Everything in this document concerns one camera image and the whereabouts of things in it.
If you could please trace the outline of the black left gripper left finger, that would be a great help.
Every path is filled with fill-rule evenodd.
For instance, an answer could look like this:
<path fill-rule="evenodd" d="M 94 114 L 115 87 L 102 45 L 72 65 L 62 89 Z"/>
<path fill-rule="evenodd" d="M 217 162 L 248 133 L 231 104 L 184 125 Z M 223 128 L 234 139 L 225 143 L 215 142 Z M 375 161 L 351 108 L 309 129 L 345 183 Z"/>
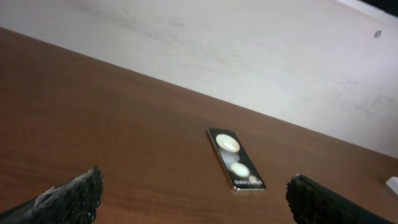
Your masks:
<path fill-rule="evenodd" d="M 1 213 L 1 224 L 91 224 L 101 204 L 98 166 Z"/>

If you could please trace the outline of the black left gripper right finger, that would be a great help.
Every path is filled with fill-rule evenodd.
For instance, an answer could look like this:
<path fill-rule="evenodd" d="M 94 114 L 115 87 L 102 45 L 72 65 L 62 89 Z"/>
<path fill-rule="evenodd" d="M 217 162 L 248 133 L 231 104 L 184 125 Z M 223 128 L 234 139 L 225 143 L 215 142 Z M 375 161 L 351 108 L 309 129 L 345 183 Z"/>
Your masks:
<path fill-rule="evenodd" d="M 287 183 L 285 199 L 298 224 L 392 224 L 305 175 Z"/>

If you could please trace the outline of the black Galaxy flip phone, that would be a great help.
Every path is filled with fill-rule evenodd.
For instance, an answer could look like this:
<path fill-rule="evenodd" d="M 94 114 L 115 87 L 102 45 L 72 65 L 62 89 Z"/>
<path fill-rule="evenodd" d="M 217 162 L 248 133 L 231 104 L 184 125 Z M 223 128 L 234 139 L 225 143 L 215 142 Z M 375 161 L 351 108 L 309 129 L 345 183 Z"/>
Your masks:
<path fill-rule="evenodd" d="M 234 131 L 208 128 L 207 133 L 228 183 L 234 191 L 265 191 L 267 189 L 266 183 Z"/>

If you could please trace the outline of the white power strip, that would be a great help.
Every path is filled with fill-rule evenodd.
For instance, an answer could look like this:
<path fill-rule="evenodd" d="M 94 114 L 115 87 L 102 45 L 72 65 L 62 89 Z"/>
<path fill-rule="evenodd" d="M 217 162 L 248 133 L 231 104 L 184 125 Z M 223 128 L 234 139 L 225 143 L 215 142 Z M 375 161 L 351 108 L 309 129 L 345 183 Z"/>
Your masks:
<path fill-rule="evenodd" d="M 398 177 L 391 177 L 386 181 L 386 185 L 398 195 Z"/>

